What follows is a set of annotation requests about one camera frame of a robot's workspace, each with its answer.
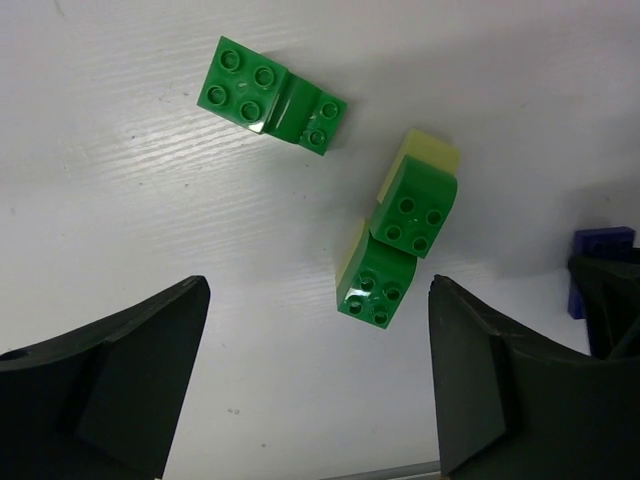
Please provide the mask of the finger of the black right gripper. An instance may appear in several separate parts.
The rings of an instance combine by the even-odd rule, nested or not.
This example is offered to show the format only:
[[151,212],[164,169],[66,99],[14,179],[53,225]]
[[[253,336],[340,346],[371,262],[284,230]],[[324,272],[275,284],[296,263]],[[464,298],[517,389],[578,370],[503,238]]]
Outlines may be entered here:
[[591,355],[600,360],[639,356],[639,250],[614,259],[574,255],[571,280],[584,302]]

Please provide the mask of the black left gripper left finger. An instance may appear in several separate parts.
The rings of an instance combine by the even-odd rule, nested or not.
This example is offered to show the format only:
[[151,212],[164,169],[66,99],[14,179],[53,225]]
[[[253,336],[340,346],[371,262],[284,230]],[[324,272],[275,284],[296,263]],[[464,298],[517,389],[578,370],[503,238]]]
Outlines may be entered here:
[[191,276],[2,354],[2,478],[162,478],[209,301]]

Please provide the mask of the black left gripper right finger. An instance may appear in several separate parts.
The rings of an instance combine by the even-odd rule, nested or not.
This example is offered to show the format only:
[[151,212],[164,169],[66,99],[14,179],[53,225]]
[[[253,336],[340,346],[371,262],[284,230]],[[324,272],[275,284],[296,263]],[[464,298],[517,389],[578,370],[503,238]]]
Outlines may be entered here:
[[445,478],[638,477],[637,358],[572,350],[446,276],[428,317]]

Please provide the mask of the green and yellow lego stack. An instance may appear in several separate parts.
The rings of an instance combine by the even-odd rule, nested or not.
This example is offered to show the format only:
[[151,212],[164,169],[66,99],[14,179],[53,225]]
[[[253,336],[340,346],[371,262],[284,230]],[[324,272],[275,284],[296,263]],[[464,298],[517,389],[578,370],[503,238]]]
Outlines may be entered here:
[[336,274],[338,312],[388,327],[454,205],[459,162],[453,145],[408,131]]

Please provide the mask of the green stepped lego brick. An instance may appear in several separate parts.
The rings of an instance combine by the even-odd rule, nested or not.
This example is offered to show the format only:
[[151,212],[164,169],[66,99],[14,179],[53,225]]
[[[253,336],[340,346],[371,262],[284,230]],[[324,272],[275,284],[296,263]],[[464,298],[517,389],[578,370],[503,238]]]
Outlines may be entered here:
[[222,36],[197,105],[256,134],[324,155],[347,103],[285,66]]

